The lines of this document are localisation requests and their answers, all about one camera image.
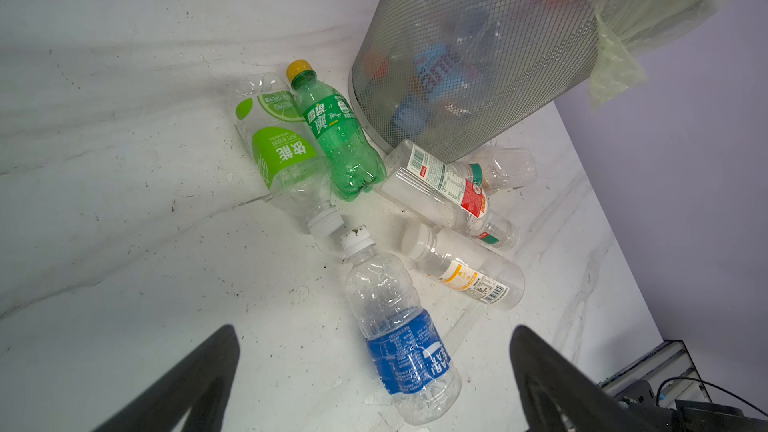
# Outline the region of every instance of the red and white label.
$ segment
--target red and white label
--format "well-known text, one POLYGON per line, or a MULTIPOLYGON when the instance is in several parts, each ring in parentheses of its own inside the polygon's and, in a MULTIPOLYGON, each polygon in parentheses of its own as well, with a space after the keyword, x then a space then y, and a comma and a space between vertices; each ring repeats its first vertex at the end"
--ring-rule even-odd
POLYGON ((483 189, 447 168, 446 164, 430 156, 424 149, 413 146, 407 168, 414 176, 473 216, 480 218, 485 215, 487 199, 483 189))

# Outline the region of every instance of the mesh trash can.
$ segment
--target mesh trash can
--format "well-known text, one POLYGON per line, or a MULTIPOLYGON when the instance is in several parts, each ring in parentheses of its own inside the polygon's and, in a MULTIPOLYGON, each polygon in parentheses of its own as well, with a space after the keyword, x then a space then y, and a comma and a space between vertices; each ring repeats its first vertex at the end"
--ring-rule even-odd
POLYGON ((350 99, 385 151, 460 158, 592 76, 596 103, 643 79, 632 52, 684 34, 722 0, 380 0, 350 99))

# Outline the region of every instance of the barcode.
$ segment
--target barcode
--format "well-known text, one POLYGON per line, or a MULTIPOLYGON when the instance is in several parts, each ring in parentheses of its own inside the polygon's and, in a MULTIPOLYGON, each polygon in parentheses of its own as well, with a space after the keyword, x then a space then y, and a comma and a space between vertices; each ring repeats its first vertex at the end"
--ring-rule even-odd
POLYGON ((411 158, 411 168, 415 168, 416 170, 421 170, 423 163, 424 163, 424 152, 414 147, 413 157, 411 158))
POLYGON ((485 302, 486 304, 493 304, 500 298, 504 297, 507 290, 508 290, 508 287, 506 285, 497 284, 490 294, 486 295, 484 298, 481 298, 480 300, 485 302))

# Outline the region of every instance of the crushed plastic bottle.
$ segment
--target crushed plastic bottle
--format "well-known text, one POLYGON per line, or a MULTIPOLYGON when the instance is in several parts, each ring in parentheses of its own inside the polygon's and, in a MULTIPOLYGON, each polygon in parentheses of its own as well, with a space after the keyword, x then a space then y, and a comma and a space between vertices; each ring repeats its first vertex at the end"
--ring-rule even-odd
POLYGON ((523 296, 520 267, 448 228, 410 221, 400 250, 420 272, 484 304, 509 310, 523 296))
POLYGON ((411 425, 441 417, 456 402, 462 378, 405 265, 393 254, 377 254, 366 226, 341 243, 352 263, 345 295, 397 411, 411 425))
POLYGON ((319 81, 305 60, 292 62, 286 74, 299 110, 331 162, 331 182, 339 197, 351 201, 383 180, 384 163, 339 91, 319 81))
POLYGON ((301 216, 315 238, 344 221, 330 203, 330 165, 318 152, 286 84, 274 72, 245 78, 235 88, 235 127, 256 160, 271 202, 301 216))
POLYGON ((448 167, 483 187, 489 196, 510 188, 529 186, 538 176, 531 151, 523 148, 481 147, 464 160, 449 163, 448 167))
POLYGON ((376 187, 435 226, 452 228, 500 249, 518 242, 517 228, 488 208, 483 189, 404 140, 385 160, 387 178, 376 187))

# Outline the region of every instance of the white bottle cap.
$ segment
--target white bottle cap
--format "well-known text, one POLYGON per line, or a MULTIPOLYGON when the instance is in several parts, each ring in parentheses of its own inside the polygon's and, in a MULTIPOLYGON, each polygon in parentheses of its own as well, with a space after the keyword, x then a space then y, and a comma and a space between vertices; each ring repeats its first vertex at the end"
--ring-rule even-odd
POLYGON ((336 207, 327 208, 314 216, 306 226, 314 238, 323 238, 344 225, 344 219, 336 207))
POLYGON ((408 221, 406 233, 402 235, 400 251, 413 260, 419 260, 432 248, 432 230, 424 224, 411 220, 408 221))
POLYGON ((359 226, 341 236, 341 247, 344 249, 347 258, 357 254, 369 245, 376 245, 376 243, 371 238, 371 233, 368 232, 368 227, 366 226, 359 226))

